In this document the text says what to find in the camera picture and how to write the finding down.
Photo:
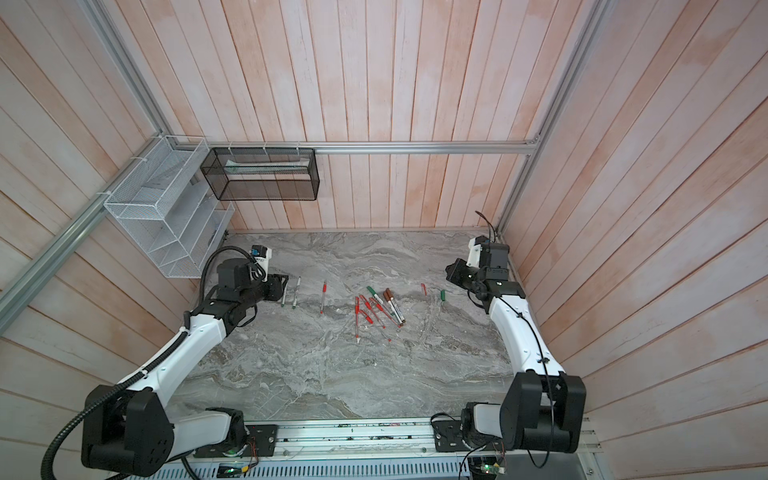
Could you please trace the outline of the red gel pen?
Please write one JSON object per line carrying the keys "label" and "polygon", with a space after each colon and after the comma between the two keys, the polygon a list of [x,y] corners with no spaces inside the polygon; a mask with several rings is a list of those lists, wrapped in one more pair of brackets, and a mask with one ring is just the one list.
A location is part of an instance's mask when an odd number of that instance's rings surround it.
{"label": "red gel pen", "polygon": [[376,313],[376,309],[373,306],[373,303],[365,296],[360,295],[359,299],[364,303],[367,310],[373,315],[373,318],[375,321],[383,328],[386,328],[385,323],[379,318],[378,314]]}
{"label": "red gel pen", "polygon": [[322,285],[322,292],[321,292],[321,304],[320,304],[321,315],[325,314],[326,296],[327,296],[327,280],[324,280]]}
{"label": "red gel pen", "polygon": [[359,318],[360,318],[359,297],[355,297],[355,339],[357,344],[360,343]]}

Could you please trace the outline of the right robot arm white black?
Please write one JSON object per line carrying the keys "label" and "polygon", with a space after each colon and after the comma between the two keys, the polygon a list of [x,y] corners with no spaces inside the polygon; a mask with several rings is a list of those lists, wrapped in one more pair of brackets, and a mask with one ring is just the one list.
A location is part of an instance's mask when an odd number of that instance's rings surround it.
{"label": "right robot arm white black", "polygon": [[508,269],[509,247],[478,236],[468,258],[446,267],[447,280],[465,290],[500,333],[514,370],[499,404],[469,402],[462,411],[463,441],[471,449],[500,442],[508,450],[577,451],[587,390],[547,348],[521,285]]}

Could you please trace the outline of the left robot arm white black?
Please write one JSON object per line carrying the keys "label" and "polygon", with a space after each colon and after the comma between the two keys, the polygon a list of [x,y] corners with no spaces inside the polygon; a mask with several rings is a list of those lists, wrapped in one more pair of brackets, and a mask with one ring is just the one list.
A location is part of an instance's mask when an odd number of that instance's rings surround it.
{"label": "left robot arm white black", "polygon": [[270,259],[270,249],[256,246],[248,257],[222,261],[217,285],[185,313],[173,339],[120,384],[89,394],[82,429],[85,467],[147,477],[203,447],[226,456],[246,449],[249,431],[241,411],[213,407],[172,419],[166,406],[210,350],[254,320],[259,302],[282,299],[288,278],[270,272]]}

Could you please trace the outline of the black mesh wall basket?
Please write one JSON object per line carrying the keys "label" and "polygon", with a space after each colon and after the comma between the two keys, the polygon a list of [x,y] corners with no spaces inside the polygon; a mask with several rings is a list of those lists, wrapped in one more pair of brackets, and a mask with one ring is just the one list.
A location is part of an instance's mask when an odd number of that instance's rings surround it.
{"label": "black mesh wall basket", "polygon": [[223,201],[314,201],[320,187],[308,148],[215,147],[201,172]]}

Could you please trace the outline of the white mesh wall shelf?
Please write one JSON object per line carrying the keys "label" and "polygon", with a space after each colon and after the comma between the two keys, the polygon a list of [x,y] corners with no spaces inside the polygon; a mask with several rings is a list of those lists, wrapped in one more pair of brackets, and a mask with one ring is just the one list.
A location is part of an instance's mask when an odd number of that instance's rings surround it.
{"label": "white mesh wall shelf", "polygon": [[161,136],[110,190],[105,207],[167,278],[195,279],[225,237],[235,207],[200,171],[210,153],[197,136]]}

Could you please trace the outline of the horizontal aluminium wall rail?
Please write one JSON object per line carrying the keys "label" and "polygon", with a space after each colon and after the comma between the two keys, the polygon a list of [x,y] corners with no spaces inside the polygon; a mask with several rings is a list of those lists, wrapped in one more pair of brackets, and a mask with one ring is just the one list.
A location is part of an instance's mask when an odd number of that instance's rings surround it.
{"label": "horizontal aluminium wall rail", "polygon": [[538,144],[527,141],[282,141],[216,142],[204,140],[210,148],[253,148],[258,150],[311,149],[317,155],[433,155],[433,154],[523,154],[535,152]]}

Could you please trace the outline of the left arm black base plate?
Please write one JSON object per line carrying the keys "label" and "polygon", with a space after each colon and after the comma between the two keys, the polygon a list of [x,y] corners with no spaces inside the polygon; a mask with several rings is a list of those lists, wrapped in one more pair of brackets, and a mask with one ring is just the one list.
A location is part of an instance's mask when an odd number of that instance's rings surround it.
{"label": "left arm black base plate", "polygon": [[274,455],[278,425],[246,424],[246,435],[233,442],[225,441],[196,449],[195,458],[268,458]]}

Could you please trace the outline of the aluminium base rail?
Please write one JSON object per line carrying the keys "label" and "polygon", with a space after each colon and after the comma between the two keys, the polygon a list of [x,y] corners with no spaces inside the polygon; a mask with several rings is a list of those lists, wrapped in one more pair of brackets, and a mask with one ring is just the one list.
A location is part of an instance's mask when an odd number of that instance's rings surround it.
{"label": "aluminium base rail", "polygon": [[189,462],[244,466],[268,462],[330,462],[395,458],[453,458],[469,452],[439,453],[435,450],[430,417],[392,419],[295,420],[276,423],[274,455],[268,458],[195,458]]}

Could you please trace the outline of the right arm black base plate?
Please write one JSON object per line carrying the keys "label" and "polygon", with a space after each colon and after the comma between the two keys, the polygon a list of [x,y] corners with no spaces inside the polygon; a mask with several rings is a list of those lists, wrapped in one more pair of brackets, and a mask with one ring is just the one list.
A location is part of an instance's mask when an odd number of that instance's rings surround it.
{"label": "right arm black base plate", "polygon": [[464,438],[462,423],[452,417],[438,415],[430,420],[435,450],[439,453],[469,452],[473,446]]}

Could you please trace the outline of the left aluminium wall rail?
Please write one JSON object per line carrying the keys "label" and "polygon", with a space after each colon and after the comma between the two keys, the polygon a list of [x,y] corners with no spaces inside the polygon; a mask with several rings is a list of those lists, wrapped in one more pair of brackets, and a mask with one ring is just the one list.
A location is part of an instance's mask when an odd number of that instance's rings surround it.
{"label": "left aluminium wall rail", "polygon": [[105,202],[145,156],[163,139],[165,133],[156,132],[130,157],[116,176],[98,191],[79,213],[60,231],[13,279],[1,293],[1,333],[18,319],[22,311],[42,291],[61,267],[91,235],[107,215]]}

